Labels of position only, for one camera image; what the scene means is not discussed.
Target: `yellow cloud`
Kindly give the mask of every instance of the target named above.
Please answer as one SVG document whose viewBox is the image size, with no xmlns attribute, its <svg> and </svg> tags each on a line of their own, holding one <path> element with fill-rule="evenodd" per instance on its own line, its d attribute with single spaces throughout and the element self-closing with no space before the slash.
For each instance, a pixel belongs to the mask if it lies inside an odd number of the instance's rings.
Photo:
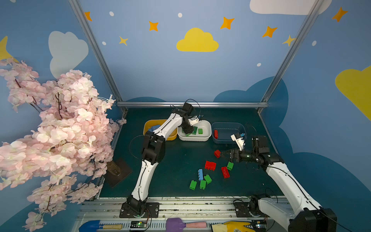
<svg viewBox="0 0 371 232">
<path fill-rule="evenodd" d="M 371 120 L 371 66 L 363 71 L 348 69 L 335 79 L 336 87 Z"/>
<path fill-rule="evenodd" d="M 184 39 L 178 41 L 177 49 L 182 52 L 213 52 L 219 47 L 213 36 L 200 28 L 187 31 Z"/>
</svg>

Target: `cherry blossom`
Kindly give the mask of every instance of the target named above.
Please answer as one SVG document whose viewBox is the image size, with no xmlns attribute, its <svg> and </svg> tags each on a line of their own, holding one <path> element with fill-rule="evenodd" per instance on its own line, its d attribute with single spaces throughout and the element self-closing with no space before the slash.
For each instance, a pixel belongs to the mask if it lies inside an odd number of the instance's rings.
<svg viewBox="0 0 371 232">
<path fill-rule="evenodd" d="M 102 188 L 91 180 L 106 173 L 106 163 L 113 157 L 110 143 L 119 126 L 107 118 L 106 110 L 115 100 L 112 95 L 98 97 L 91 76 L 79 70 L 41 85 L 36 80 L 39 74 L 24 62 L 9 58 L 0 65 L 10 66 L 0 69 L 0 76 L 7 81 L 14 110 L 30 104 L 42 120 L 31 135 L 0 146 L 0 190 L 24 184 L 33 176 L 49 177 L 27 198 L 38 205 L 38 213 L 30 212 L 24 226 L 34 231 L 46 225 L 44 214 L 65 210 L 66 200 L 82 203 Z M 41 109 L 41 102 L 48 107 Z M 74 172 L 91 179 L 72 189 Z"/>
</svg>

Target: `purple shovel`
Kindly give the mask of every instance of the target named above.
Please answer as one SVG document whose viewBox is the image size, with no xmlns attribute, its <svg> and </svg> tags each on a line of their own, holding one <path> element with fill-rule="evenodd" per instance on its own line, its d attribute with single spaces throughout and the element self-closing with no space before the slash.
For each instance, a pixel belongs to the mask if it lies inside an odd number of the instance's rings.
<svg viewBox="0 0 371 232">
<path fill-rule="evenodd" d="M 182 232 L 184 228 L 206 228 L 206 222 L 183 223 L 180 218 L 166 220 L 166 232 Z"/>
</svg>

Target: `green table surface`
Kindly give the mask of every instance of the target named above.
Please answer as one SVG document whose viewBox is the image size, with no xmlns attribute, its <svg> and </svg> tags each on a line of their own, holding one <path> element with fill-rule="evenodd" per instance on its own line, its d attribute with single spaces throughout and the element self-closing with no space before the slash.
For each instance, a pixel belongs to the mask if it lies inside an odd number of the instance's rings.
<svg viewBox="0 0 371 232">
<path fill-rule="evenodd" d="M 199 109 L 195 108 L 194 114 L 198 114 Z M 123 158 L 124 161 L 133 169 L 133 172 L 113 189 L 105 183 L 100 197 L 127 197 L 133 191 L 137 182 L 141 168 L 141 154 L 145 122 L 151 119 L 167 119 L 171 113 L 170 108 L 133 108 L 127 114 L 127 124 L 121 130 L 118 143 L 114 152 L 114 160 Z M 254 135 L 265 135 L 267 133 L 255 109 L 229 109 L 229 108 L 202 108 L 202 120 L 207 120 L 211 124 L 214 122 L 239 122 L 245 126 L 247 138 Z M 283 195 L 276 183 L 261 168 L 258 169 L 256 163 L 245 161 L 234 162 L 233 169 L 229 171 L 230 178 L 224 179 L 221 167 L 228 165 L 228 160 L 214 156 L 215 150 L 225 151 L 237 148 L 236 144 L 216 144 L 210 137 L 206 142 L 182 141 L 177 137 L 173 141 L 166 142 L 165 157 L 160 162 L 154 172 L 149 188 L 149 197 L 159 196 L 249 196 L 252 194 L 265 193 L 266 188 L 270 188 L 276 195 Z M 252 149 L 250 140 L 246 141 L 245 149 Z M 216 163 L 215 171 L 206 170 L 206 161 Z M 212 182 L 205 190 L 200 189 L 198 180 L 198 169 L 203 169 L 204 176 L 209 174 Z M 195 190 L 191 190 L 189 185 L 192 180 L 197 181 Z M 273 195 L 272 191 L 267 190 L 267 194 Z"/>
</svg>

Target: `plastic bin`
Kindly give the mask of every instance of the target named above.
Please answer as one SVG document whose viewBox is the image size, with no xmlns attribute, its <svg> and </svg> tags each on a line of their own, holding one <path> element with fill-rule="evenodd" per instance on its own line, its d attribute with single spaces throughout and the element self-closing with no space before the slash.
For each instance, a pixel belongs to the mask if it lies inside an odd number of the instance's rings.
<svg viewBox="0 0 371 232">
<path fill-rule="evenodd" d="M 156 125 L 162 125 L 164 122 L 166 122 L 167 119 L 152 119 L 148 120 L 144 124 L 143 134 L 146 134 L 149 128 L 156 126 Z M 175 129 L 170 136 L 167 138 L 166 141 L 171 141 L 177 138 L 177 129 Z"/>
<path fill-rule="evenodd" d="M 214 137 L 214 130 L 218 130 L 218 139 Z M 211 132 L 214 143 L 219 144 L 235 144 L 231 138 L 232 134 L 246 134 L 244 126 L 237 122 L 215 122 L 211 125 Z"/>
<path fill-rule="evenodd" d="M 183 141 L 200 141 L 205 142 L 207 141 L 211 136 L 211 125 L 206 120 L 201 120 L 198 123 L 194 125 L 197 127 L 197 133 L 196 134 L 190 134 L 186 136 L 184 132 L 182 132 L 182 128 L 178 127 L 178 135 L 179 138 Z M 198 133 L 198 129 L 202 129 L 202 134 Z"/>
</svg>

